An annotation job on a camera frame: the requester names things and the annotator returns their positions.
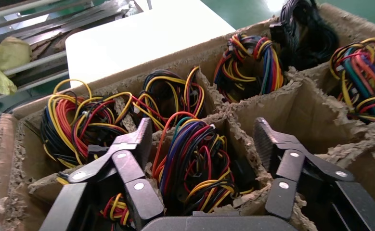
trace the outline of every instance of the black wire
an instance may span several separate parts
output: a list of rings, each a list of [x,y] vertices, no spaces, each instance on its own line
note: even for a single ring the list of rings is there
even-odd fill
[[[320,17],[315,0],[289,0],[282,7],[280,22],[276,25],[279,26],[272,25],[270,29],[272,40],[282,46],[280,60],[284,69],[315,67],[327,62],[339,47],[337,34]],[[301,29],[306,31],[303,38]]]

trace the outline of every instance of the wire bundle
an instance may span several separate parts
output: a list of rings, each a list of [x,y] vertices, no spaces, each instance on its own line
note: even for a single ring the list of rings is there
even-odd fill
[[[375,38],[337,49],[330,71],[339,80],[337,99],[349,107],[348,116],[375,122]]]
[[[261,78],[245,76],[240,72],[245,60],[264,58]],[[278,56],[267,37],[236,34],[227,42],[227,50],[219,60],[214,72],[217,90],[229,102],[237,103],[254,95],[268,94],[284,85]]]
[[[315,67],[327,62],[339,47],[337,34],[320,17],[315,0],[289,0],[279,20],[270,31],[272,40],[281,44],[280,60],[285,69]]]
[[[126,205],[125,199],[119,193],[106,204],[106,207],[100,211],[105,219],[109,219],[114,223],[119,223],[121,226],[127,226],[132,222],[129,218],[129,210]],[[115,224],[112,224],[112,230],[115,230]]]
[[[143,84],[138,100],[134,103],[138,109],[152,119],[156,130],[163,130],[168,118],[176,112],[189,112],[194,116],[200,116],[205,103],[204,89],[195,83],[195,74],[199,67],[195,67],[189,73],[187,80],[168,70],[156,70],[149,74]]]
[[[88,161],[89,144],[109,146],[116,136],[127,133],[119,123],[129,110],[132,94],[124,92],[109,97],[93,96],[85,83],[90,96],[88,99],[77,97],[71,91],[57,94],[59,87],[68,81],[72,79],[64,80],[55,87],[44,109],[40,131],[47,155],[72,168]],[[127,96],[128,102],[116,116],[113,99],[121,96]]]
[[[177,123],[168,154],[158,165],[165,131],[179,115],[187,117]],[[152,173],[169,211],[183,203],[182,215],[194,210],[212,212],[228,195],[237,197],[253,190],[240,193],[235,185],[226,137],[187,112],[175,113],[166,123]]]

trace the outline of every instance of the yellow cloth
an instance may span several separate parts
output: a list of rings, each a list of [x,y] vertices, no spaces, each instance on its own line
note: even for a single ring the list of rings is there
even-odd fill
[[[3,71],[27,64],[30,59],[31,47],[26,42],[7,37],[0,43],[0,94],[10,95],[17,90]]]

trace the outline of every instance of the white table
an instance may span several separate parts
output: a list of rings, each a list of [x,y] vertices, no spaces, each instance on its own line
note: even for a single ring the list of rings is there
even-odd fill
[[[150,11],[70,36],[69,75],[89,83],[234,31],[200,0],[154,1]]]

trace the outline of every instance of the cardboard box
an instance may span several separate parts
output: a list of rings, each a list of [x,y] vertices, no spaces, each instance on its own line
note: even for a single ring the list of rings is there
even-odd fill
[[[323,18],[337,31],[341,45],[375,36],[375,25],[328,4],[320,8]],[[271,19],[238,30],[239,33],[267,35]],[[285,75],[290,80],[281,89],[268,95],[254,96],[240,103],[227,104],[213,86],[216,62],[225,50],[221,36],[188,49],[152,60],[90,83],[95,94],[130,91],[137,94],[147,74],[156,69],[169,69],[186,77],[194,65],[200,65],[197,82],[206,93],[204,119],[228,136],[233,152],[245,155],[254,168],[261,187],[238,198],[231,209],[241,215],[262,215],[272,178],[261,164],[252,138],[256,117],[264,117],[272,128],[296,135],[313,153],[349,169],[375,199],[375,123],[365,125],[346,118],[343,103],[324,94],[327,64]],[[86,95],[83,86],[71,89]],[[13,116],[2,115],[0,122],[0,230],[36,231],[61,189],[55,181],[59,169],[44,153],[38,138],[40,117],[48,97],[17,108]],[[117,101],[120,110],[123,103]],[[129,131],[136,129],[129,118],[124,121]],[[152,153],[161,132],[153,135]],[[299,230],[317,230],[302,214],[307,203],[296,197],[291,223]]]

